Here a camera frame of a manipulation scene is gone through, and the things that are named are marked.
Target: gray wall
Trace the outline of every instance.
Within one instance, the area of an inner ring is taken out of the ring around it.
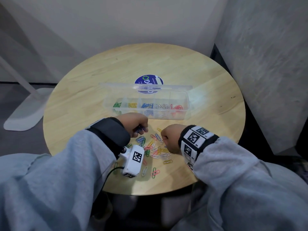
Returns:
[[[58,82],[126,44],[176,44],[210,55],[227,0],[0,0],[0,55],[29,82]],[[12,78],[0,69],[0,81]]]
[[[274,153],[294,146],[308,116],[308,0],[229,0],[215,43]]]

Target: hand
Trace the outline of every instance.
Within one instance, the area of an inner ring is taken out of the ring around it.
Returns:
[[[179,147],[179,138],[182,131],[186,127],[187,126],[180,124],[173,124],[167,126],[161,131],[161,137],[163,138],[168,151],[170,151],[171,153],[181,154],[181,149]]]
[[[148,132],[148,118],[141,113],[126,113],[116,118],[123,124],[132,138],[138,136],[138,133],[134,132],[133,129],[140,124],[144,127],[144,131],[141,130],[139,134],[143,135],[144,132]]]

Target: wristband with markers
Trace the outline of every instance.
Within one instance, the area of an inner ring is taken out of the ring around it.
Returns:
[[[193,170],[198,156],[210,144],[219,137],[201,126],[187,126],[179,138],[179,147],[185,162]]]

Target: round wooden table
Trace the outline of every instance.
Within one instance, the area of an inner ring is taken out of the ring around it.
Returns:
[[[154,74],[168,85],[192,85],[188,92],[189,114],[185,120],[149,119],[149,133],[158,133],[174,123],[195,124],[218,136],[238,142],[245,124],[245,106],[239,87],[219,64],[196,51],[168,44],[125,45],[97,54],[72,69],[53,90],[44,113],[44,136],[52,155],[62,151],[77,131],[103,117],[116,114],[103,109],[106,96],[100,82],[134,83],[146,74]],[[148,170],[144,177],[123,176],[114,171],[104,191],[126,195],[165,193],[188,186],[197,178],[181,155],[171,155],[173,163],[144,157]],[[153,168],[160,173],[152,178]]]

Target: forearm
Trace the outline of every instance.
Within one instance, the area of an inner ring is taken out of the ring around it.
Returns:
[[[308,204],[276,183],[252,153],[226,137],[204,149],[193,172],[209,186],[212,227],[304,230],[308,225]]]
[[[12,230],[85,230],[92,203],[116,158],[87,130],[23,177],[3,185],[3,210]]]

